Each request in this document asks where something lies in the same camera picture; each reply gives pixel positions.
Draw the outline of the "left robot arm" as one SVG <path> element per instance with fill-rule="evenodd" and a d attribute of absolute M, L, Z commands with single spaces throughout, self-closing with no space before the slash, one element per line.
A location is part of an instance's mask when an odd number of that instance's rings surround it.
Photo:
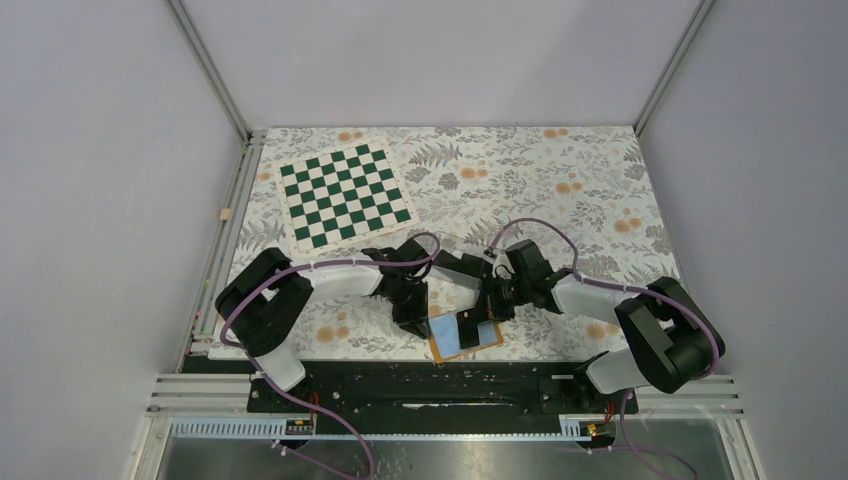
<path fill-rule="evenodd" d="M 344 258 L 295 261 L 279 248 L 262 251 L 218 294 L 214 307 L 225 324 L 220 340 L 246 353 L 272 386 L 272 398 L 288 411 L 309 401 L 306 369 L 286 339 L 305 307 L 337 297 L 376 297 L 389 302 L 403 331 L 428 339 L 425 278 L 437 254 L 418 235 L 398 247 L 366 248 Z"/>

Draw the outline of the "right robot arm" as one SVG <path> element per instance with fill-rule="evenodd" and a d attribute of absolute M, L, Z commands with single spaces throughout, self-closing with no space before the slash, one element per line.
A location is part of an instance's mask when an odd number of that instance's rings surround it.
<path fill-rule="evenodd" d="M 674 393 L 691 380 L 710 375 L 725 343 L 695 301 L 674 278 L 645 286 L 618 285 L 583 276 L 574 267 L 554 269 L 531 240 L 505 251 L 470 256 L 466 284 L 477 291 L 475 306 L 459 316 L 460 342 L 471 343 L 471 322 L 507 321 L 520 306 L 589 317 L 618 327 L 626 346 L 588 360 L 573 386 L 575 402 L 597 412 L 613 393 L 652 386 Z"/>

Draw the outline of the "orange leather card holder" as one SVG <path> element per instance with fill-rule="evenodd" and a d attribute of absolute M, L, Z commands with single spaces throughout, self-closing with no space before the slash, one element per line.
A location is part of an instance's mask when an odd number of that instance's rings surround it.
<path fill-rule="evenodd" d="M 444 313 L 427 321 L 429 347 L 436 364 L 457 360 L 504 342 L 500 326 L 494 321 L 472 325 L 460 319 L 458 312 Z"/>

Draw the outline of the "clear plastic card box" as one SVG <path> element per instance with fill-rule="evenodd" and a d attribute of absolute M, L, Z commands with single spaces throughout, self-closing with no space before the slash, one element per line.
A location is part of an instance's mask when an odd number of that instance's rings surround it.
<path fill-rule="evenodd" d="M 440 251 L 432 262 L 429 279 L 483 291 L 491 286 L 494 258 L 484 244 L 437 231 Z"/>

